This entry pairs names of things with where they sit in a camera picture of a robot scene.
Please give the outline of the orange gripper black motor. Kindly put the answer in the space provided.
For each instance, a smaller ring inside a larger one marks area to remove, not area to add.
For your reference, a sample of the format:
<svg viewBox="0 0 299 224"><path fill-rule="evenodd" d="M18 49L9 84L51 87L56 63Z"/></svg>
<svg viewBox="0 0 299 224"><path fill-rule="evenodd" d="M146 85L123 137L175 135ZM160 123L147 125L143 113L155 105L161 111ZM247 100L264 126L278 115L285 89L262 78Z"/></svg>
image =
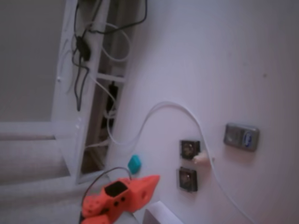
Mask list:
<svg viewBox="0 0 299 224"><path fill-rule="evenodd" d="M103 188L105 201L103 212L135 212L143 208L153 197L160 175L138 179L121 178Z"/></svg>

